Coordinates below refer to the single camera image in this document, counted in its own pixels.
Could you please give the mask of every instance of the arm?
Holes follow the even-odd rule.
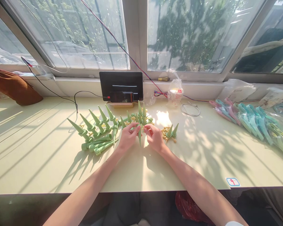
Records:
[[[145,125],[144,132],[150,147],[169,163],[194,202],[214,224],[225,226],[230,221],[236,221],[247,226],[241,215],[210,182],[170,151],[163,141],[160,129],[148,124]]]
[[[140,126],[130,129],[137,124],[131,123],[123,129],[119,145],[112,155],[56,209],[44,226],[80,224],[117,162],[134,144]]]

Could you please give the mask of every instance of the window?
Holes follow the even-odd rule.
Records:
[[[24,64],[21,56],[25,57],[31,64],[37,64],[21,42],[0,19],[0,64]]]
[[[221,73],[263,0],[149,0],[149,71]]]
[[[8,2],[52,67],[130,69],[127,55],[81,1]],[[122,1],[86,3],[128,50]]]
[[[232,71],[283,74],[283,1],[276,1]]]
[[[283,83],[283,0],[85,1],[151,79]],[[20,56],[57,77],[139,71],[81,0],[0,0],[0,66],[27,71]]]

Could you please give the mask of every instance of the smartphone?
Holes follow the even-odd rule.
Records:
[[[133,92],[110,92],[112,103],[132,103],[133,100]]]

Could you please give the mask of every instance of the small sticker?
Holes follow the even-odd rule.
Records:
[[[226,181],[229,183],[229,185],[231,187],[239,187],[240,183],[238,182],[238,180],[234,177],[227,177]]]

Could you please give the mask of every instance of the white cable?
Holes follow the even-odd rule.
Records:
[[[185,108],[185,106],[192,106],[192,107],[196,108],[199,111],[198,114],[197,115],[193,115],[193,114],[187,113],[186,111],[183,110],[183,108]],[[190,102],[188,102],[188,104],[182,104],[181,105],[181,112],[186,114],[186,115],[189,115],[189,116],[197,117],[197,116],[200,115],[200,108],[197,105],[191,104]]]

